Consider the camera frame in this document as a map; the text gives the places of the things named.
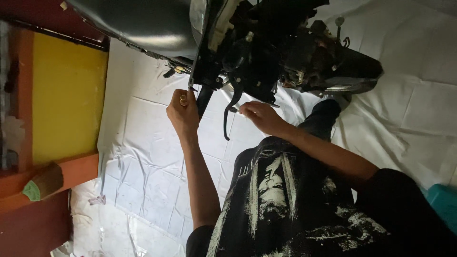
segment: brush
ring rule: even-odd
[[[57,192],[64,186],[64,176],[62,168],[57,163],[51,163],[45,169],[34,176],[22,191],[30,201],[36,202],[43,200],[47,196]]]

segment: white plastic sheet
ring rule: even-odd
[[[377,87],[355,96],[341,114],[332,142],[379,167],[399,169],[427,188],[457,185],[457,18],[413,1],[331,1],[319,8],[351,48],[381,60],[385,75]],[[79,256],[182,256],[192,220],[179,140],[165,108],[188,77],[164,79],[168,68],[112,40],[100,130],[101,187],[80,186],[72,201],[74,251]],[[223,137],[229,92],[215,92],[198,131],[199,143],[225,199],[239,152],[266,135],[246,118],[230,113]],[[280,88],[276,109],[298,124],[319,100]],[[250,101],[244,95],[240,103]],[[88,199],[104,194],[106,205]]]

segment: black pants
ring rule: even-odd
[[[297,128],[330,142],[332,127],[340,112],[340,105],[335,100],[324,100],[313,107],[311,114]]]

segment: clutch lever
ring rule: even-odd
[[[239,83],[241,81],[240,78],[235,79],[233,76],[229,76],[228,79],[233,87],[233,97],[224,110],[224,137],[227,141],[230,140],[227,136],[227,117],[229,116],[229,110],[238,103],[243,95],[243,85]]]

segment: graphic print t-shirt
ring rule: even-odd
[[[397,188],[406,194],[399,195]],[[398,197],[412,199],[415,205],[403,211],[405,207],[395,202]],[[425,216],[415,220],[412,211]],[[431,225],[414,231],[417,226],[405,228],[402,219],[425,219]],[[189,236],[186,255],[405,256],[424,240],[410,238],[411,233],[427,229],[443,235],[444,241],[424,243],[455,250],[449,246],[455,236],[409,177],[379,170],[359,192],[356,205],[350,187],[330,169],[290,143],[268,137],[239,154],[217,224],[197,228]]]

